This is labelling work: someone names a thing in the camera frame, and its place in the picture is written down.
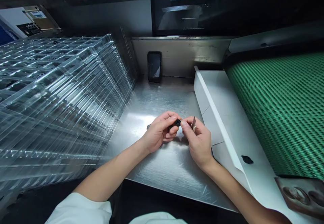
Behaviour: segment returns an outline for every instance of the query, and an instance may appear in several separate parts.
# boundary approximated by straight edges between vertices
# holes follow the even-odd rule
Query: hand
[[[150,153],[159,149],[163,141],[170,142],[174,139],[179,127],[173,126],[169,131],[169,126],[177,119],[181,120],[181,117],[177,113],[167,111],[151,123],[148,130],[140,139]]]
[[[189,141],[189,150],[192,158],[200,169],[204,168],[213,160],[211,155],[211,134],[206,126],[196,118],[196,130],[193,132],[190,125],[193,117],[181,121],[182,132]]]

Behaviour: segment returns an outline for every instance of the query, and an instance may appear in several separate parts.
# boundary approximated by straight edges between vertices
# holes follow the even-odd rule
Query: green conveyor belt
[[[324,180],[324,52],[226,70],[278,176]]]

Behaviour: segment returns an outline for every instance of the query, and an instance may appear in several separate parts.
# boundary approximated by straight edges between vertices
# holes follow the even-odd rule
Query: white shirt
[[[45,224],[108,224],[111,218],[109,201],[94,202],[79,193],[71,193],[54,209]],[[130,224],[187,224],[166,212],[156,212],[133,219]]]

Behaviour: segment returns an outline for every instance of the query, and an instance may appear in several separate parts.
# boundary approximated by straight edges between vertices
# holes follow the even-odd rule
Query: smartphone
[[[149,82],[161,82],[161,52],[150,51],[147,53],[147,77]]]

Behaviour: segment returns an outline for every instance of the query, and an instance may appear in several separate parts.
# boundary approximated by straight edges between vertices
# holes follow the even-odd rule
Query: stacked plastic trays
[[[125,36],[48,34],[0,47],[0,194],[94,168],[137,79]]]

